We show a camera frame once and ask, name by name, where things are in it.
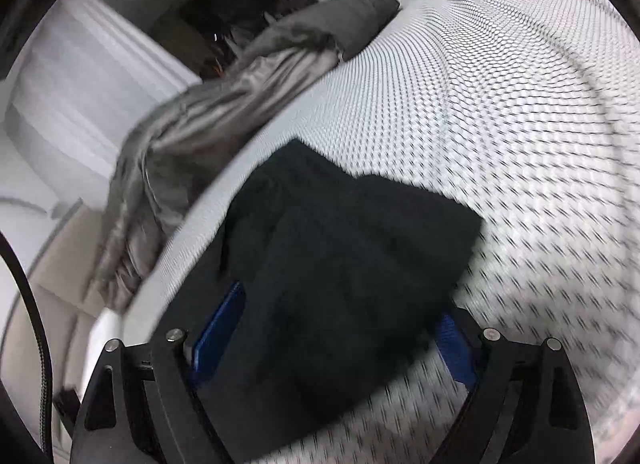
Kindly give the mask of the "black pants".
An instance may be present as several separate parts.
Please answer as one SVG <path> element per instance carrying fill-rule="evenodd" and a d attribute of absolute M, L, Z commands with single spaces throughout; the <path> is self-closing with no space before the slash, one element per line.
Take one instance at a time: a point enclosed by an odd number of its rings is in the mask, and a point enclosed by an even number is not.
<path fill-rule="evenodd" d="M 205 410 L 235 462 L 329 424 L 433 331 L 480 216 L 445 196 L 353 177 L 294 140 L 247 178 L 202 256 L 198 306 L 244 309 Z"/>

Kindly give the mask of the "grey crumpled blanket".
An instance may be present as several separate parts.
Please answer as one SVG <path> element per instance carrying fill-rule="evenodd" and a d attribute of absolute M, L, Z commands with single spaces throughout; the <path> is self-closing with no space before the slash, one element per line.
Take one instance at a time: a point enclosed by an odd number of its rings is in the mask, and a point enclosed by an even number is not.
<path fill-rule="evenodd" d="M 218 79 L 146 115 L 122 144 L 89 280 L 124 312 L 202 193 L 269 121 L 384 29 L 398 0 L 329 0 L 267 27 Z"/>

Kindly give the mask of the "white mesh mattress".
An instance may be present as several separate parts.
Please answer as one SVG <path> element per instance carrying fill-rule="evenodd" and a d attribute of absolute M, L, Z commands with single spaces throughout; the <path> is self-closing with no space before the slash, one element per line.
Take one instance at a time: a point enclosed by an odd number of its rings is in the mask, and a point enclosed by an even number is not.
<path fill-rule="evenodd" d="M 458 302 L 558 333 L 596 459 L 639 429 L 639 41 L 611 0 L 419 0 L 280 110 L 190 208 L 124 312 L 148 337 L 250 170 L 299 138 L 485 220 Z"/>

